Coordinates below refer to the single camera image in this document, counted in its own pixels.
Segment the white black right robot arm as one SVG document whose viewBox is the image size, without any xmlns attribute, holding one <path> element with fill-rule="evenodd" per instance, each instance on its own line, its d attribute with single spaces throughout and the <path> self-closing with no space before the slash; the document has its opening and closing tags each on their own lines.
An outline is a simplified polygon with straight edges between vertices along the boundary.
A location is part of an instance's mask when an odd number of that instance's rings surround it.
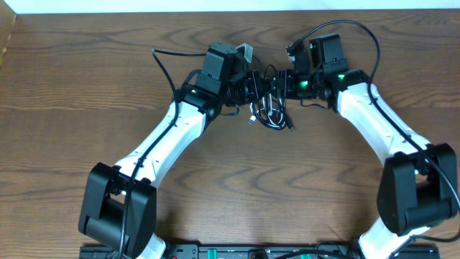
<svg viewBox="0 0 460 259">
<path fill-rule="evenodd" d="M 293 69 L 273 86 L 286 99 L 320 99 L 348 120 L 383 165 L 378 219 L 356 244 L 361 258 L 396 258 L 436 225 L 459 214 L 456 153 L 413 131 L 381 98 L 372 77 L 351 70 L 338 34 L 288 45 Z"/>
</svg>

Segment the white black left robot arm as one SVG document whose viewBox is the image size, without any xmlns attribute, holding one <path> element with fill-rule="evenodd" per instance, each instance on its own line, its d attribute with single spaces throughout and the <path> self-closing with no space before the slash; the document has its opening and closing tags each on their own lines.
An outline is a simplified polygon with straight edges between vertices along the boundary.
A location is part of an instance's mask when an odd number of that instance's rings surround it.
<svg viewBox="0 0 460 259">
<path fill-rule="evenodd" d="M 78 230 L 112 248 L 111 258 L 161 258 L 166 243 L 155 235 L 157 190 L 184 149 L 221 115 L 261 98 L 264 86 L 250 70 L 252 46 L 212 42 L 203 65 L 181 86 L 153 131 L 113 166 L 97 163 L 88 174 Z"/>
</svg>

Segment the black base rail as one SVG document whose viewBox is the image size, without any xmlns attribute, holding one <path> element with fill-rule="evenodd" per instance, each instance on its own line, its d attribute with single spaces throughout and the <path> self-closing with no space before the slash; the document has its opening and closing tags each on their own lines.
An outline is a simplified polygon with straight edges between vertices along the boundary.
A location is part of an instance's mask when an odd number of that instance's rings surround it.
<svg viewBox="0 0 460 259">
<path fill-rule="evenodd" d="M 319 255 L 318 251 L 326 251 L 327 255 Z M 306 247 L 288 246 L 205 246 L 195 244 L 167 245 L 165 254 L 161 258 L 168 259 L 250 259 L 250 258 L 278 258 L 287 254 L 296 253 L 291 258 L 365 258 L 355 247 L 333 242 L 321 242 L 319 245 Z M 117 251 L 105 246 L 80 247 L 80 259 L 117 258 Z M 406 247 L 394 257 L 407 259 L 440 259 L 441 255 L 436 246 L 416 245 Z"/>
</svg>

